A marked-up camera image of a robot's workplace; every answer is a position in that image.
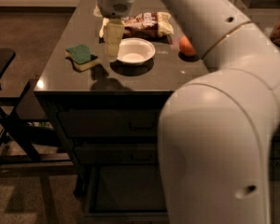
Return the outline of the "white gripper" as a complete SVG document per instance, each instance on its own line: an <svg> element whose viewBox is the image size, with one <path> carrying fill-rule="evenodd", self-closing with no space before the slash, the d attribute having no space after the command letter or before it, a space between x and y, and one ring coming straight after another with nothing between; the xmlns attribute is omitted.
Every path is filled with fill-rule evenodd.
<svg viewBox="0 0 280 224"><path fill-rule="evenodd" d="M134 0L97 0L97 6L105 18L128 16L133 3ZM105 55L110 62L114 62L118 58L124 30L121 19L110 19L104 27Z"/></svg>

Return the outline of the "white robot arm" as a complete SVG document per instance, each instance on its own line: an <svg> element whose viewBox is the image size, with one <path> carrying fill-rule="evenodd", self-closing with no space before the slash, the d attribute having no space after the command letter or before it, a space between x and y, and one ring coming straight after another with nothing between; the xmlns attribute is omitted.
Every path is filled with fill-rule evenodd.
<svg viewBox="0 0 280 224"><path fill-rule="evenodd" d="M229 0L162 0L208 74L176 90L158 125L170 224L271 224L269 154L280 51Z"/></svg>

